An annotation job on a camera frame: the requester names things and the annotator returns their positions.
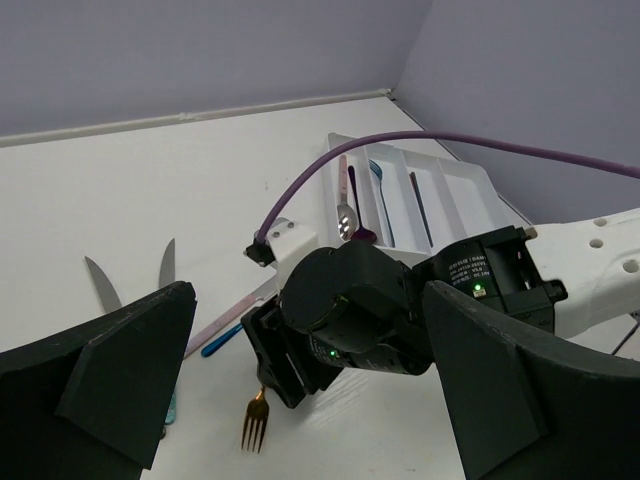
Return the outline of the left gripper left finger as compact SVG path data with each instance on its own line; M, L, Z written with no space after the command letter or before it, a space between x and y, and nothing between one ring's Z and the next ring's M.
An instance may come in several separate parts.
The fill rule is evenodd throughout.
M177 281L1 355L4 479L138 479L151 469L196 311Z

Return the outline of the purple spoon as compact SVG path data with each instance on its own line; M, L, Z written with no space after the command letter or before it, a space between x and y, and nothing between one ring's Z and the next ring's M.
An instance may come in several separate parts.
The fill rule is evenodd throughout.
M359 197L358 197L358 190L357 190L357 183L356 183L356 170L353 166L348 167L348 175L349 175L350 184L351 184L353 197L355 201L356 215L359 222L358 228L353 234L353 238L365 241L370 244L374 244L377 241L377 235L374 231L371 231L364 226L364 222L363 222L363 218L360 210Z

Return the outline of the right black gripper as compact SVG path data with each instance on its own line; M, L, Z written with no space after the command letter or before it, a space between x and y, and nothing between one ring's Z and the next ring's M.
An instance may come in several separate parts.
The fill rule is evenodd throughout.
M345 369L422 375L432 349L419 286L408 266L362 241L311 252L241 319L258 380L294 409Z

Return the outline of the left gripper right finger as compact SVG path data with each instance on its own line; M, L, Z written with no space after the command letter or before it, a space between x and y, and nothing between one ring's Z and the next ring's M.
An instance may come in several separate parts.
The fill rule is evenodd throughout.
M639 364L429 282L426 328L468 479L636 479Z

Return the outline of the gold fork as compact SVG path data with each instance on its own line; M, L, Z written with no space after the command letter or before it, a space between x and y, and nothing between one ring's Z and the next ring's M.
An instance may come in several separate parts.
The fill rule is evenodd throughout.
M261 452L269 412L266 387L262 385L256 397L247 404L241 435L242 449L253 453Z

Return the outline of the silver spoon pink handle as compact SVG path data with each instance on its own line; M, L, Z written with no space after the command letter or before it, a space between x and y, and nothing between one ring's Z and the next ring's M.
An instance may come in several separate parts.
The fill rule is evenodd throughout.
M339 157L339 203L337 205L339 236L343 241L348 241L358 228L358 219L355 211L348 202L348 163L344 154Z

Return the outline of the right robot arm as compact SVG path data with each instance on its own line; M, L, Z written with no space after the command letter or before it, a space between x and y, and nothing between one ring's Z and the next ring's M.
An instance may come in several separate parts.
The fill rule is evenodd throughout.
M433 363L421 293L441 281L560 338L639 307L639 213L504 227L414 265L373 244L305 250L242 326L257 376L289 408L346 368L419 376Z

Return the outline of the blue fork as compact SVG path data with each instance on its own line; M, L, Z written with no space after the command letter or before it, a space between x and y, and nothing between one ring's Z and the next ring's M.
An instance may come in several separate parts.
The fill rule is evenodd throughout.
M388 233L389 233L389 245L392 248L394 248L396 246L395 236L394 236L394 233L393 233L393 227L392 227L391 220L390 220L390 217L389 217L389 212L388 212L386 200L385 200L385 197L384 197L384 190L383 190L384 173L383 173L383 170L382 170L381 166L377 162L375 162L374 160L369 159L368 160L368 164L369 164L370 171L376 177L377 182L378 182L378 190L379 190L380 200L382 202L384 215L385 215L385 220L386 220L386 224L387 224L387 230L388 230Z

